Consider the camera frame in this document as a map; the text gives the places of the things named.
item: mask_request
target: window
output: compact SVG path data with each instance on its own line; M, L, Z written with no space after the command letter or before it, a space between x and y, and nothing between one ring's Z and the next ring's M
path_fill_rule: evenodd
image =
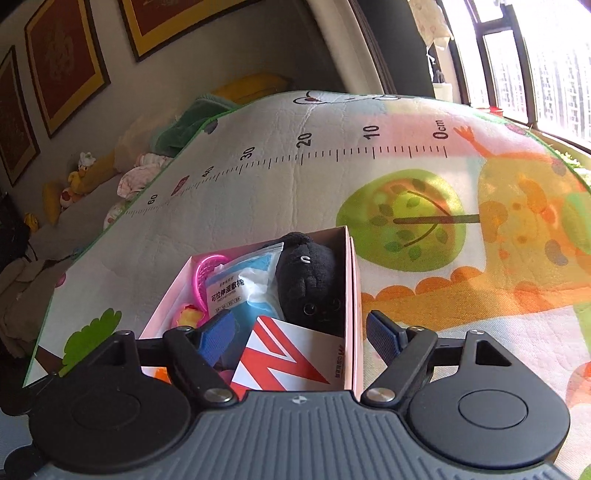
M470 105L591 151L591 12L579 0L437 1Z
M525 89L513 32L491 33L484 39L491 58L497 106L506 116L526 124Z
M462 59L470 105L476 108L487 108L490 104L488 103L486 80L470 14L463 0L444 0L443 3Z

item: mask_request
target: framed picture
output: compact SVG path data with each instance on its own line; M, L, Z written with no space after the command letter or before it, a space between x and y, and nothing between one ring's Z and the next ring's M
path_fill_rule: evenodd
M90 0L46 0L25 27L33 85L51 138L109 81Z
M14 45L0 64L0 157L14 185L27 165L39 155L18 76Z
M119 0L135 59L141 61L191 30L257 0Z

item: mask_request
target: play mat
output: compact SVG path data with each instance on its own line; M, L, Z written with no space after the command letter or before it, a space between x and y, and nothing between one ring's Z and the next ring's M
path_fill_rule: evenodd
M115 329L141 333L193 254L348 225L364 317L487 330L565 399L557 464L589 478L590 212L569 167L502 118L397 96L268 97L208 123L68 270L28 382ZM364 348L367 384L384 365Z

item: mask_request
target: yellow cushion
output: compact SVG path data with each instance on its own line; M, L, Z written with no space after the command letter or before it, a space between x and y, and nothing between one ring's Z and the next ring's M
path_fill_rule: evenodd
M267 95L285 92L289 85L290 81L279 75L255 73L228 83L212 93L238 105L246 105Z
M43 211L47 217L47 221L55 225L60 217L61 205L61 185L59 182L51 181L43 185Z
M78 185L72 185L72 190L78 195L87 195L97 188L101 183L110 180L115 176L115 152L99 158L86 171Z

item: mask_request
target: blue package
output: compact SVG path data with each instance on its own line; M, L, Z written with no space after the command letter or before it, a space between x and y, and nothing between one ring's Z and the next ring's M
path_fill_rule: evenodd
M283 320L275 269L283 243L261 248L217 267L205 281L211 317L228 309L236 319L236 334L220 360L224 369L236 369L257 317Z

